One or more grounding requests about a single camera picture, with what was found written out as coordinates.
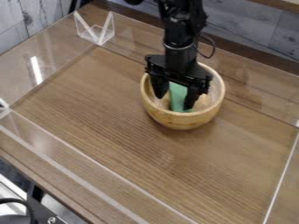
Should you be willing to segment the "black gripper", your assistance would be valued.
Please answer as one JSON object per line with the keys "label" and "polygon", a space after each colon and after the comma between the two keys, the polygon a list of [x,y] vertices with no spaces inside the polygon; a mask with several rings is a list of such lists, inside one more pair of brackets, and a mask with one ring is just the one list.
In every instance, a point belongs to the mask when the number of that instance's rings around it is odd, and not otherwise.
{"label": "black gripper", "polygon": [[155,96],[161,99],[169,89],[169,83],[187,87],[183,109],[192,109],[200,95],[209,91],[212,75],[197,64],[196,45],[185,47],[164,46],[164,54],[144,56],[145,72],[151,76]]}

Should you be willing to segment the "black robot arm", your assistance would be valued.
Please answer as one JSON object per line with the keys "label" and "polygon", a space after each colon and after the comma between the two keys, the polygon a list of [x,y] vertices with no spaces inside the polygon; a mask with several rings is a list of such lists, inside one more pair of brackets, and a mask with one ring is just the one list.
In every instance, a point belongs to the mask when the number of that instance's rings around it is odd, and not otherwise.
{"label": "black robot arm", "polygon": [[212,74],[197,62],[197,37],[207,25],[201,0],[155,0],[163,21],[163,54],[144,56],[155,97],[161,99],[171,84],[187,88],[183,109],[192,109],[209,92]]}

